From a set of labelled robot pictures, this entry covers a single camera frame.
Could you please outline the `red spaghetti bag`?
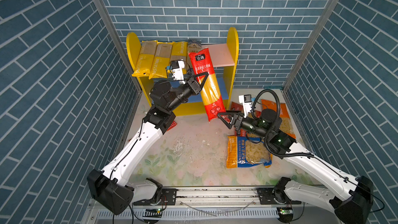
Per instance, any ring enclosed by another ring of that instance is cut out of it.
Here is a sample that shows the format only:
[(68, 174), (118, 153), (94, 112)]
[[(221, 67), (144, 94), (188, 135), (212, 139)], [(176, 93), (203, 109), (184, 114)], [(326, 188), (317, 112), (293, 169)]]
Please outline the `red spaghetti bag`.
[(176, 127), (177, 123), (176, 121), (173, 121), (172, 124), (170, 125), (170, 127), (168, 128), (168, 131), (171, 130), (172, 128)]
[(209, 49), (205, 48), (197, 53), (190, 53), (189, 56), (195, 75), (202, 72), (209, 73), (205, 86), (201, 91), (201, 97), (208, 121), (212, 121), (218, 118), (218, 113), (225, 112), (226, 109), (221, 96)]

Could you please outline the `yellow spaghetti bag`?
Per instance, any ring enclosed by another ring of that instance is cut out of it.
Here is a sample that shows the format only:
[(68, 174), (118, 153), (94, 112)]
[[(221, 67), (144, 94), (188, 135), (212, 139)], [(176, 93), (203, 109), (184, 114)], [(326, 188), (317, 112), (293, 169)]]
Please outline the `yellow spaghetti bag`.
[(181, 61), (183, 69), (187, 69), (187, 41), (174, 42), (172, 47), (172, 53), (170, 57), (170, 66), (177, 68), (178, 62)]
[(172, 49), (173, 43), (158, 43), (149, 79), (168, 77), (167, 67), (170, 64)]
[(156, 40), (143, 41), (133, 77), (149, 77), (158, 42)]

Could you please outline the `blue orange shell pasta bag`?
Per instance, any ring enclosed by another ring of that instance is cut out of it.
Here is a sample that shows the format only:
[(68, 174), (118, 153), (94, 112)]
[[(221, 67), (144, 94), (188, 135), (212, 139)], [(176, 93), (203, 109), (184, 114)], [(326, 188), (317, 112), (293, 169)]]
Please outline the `blue orange shell pasta bag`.
[(255, 166), (268, 168), (272, 165), (272, 155), (260, 138), (247, 139), (242, 136), (229, 136), (227, 150), (226, 167), (228, 169)]

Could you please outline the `blue spaghetti bag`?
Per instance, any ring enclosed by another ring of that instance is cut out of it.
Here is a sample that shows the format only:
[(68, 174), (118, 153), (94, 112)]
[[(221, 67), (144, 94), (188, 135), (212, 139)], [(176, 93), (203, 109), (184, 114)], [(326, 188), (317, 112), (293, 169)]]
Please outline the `blue spaghetti bag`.
[(187, 62), (188, 68), (192, 68), (192, 63), (189, 54), (197, 53), (202, 49), (202, 42), (199, 39), (188, 39), (187, 45)]

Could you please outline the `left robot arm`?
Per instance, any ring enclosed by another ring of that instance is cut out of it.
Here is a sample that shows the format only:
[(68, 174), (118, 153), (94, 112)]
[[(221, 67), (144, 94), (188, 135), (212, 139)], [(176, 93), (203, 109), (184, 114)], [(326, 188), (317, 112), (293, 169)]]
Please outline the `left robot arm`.
[(138, 201), (148, 200), (153, 204), (160, 201), (161, 183), (147, 178), (131, 184), (129, 178), (148, 149), (170, 128), (176, 117), (174, 110), (187, 103), (190, 96), (200, 94), (208, 76), (207, 72), (191, 75), (177, 88), (169, 80), (154, 84), (150, 91), (153, 104), (138, 132), (108, 165), (89, 173), (87, 181), (94, 200), (114, 215)]

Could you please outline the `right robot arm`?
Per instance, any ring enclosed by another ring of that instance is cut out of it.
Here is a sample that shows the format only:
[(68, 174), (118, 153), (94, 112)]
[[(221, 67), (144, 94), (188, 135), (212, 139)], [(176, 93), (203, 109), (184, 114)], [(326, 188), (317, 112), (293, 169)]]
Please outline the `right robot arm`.
[(374, 203), (374, 184), (365, 177), (355, 177), (311, 153), (293, 137), (281, 131), (282, 120), (276, 111), (258, 119), (239, 111), (218, 113), (228, 128), (243, 129), (260, 138), (260, 142), (275, 157), (302, 169), (324, 185), (324, 188), (299, 186), (292, 179), (282, 179), (276, 190), (277, 200), (306, 202), (330, 212), (344, 224), (364, 224)]

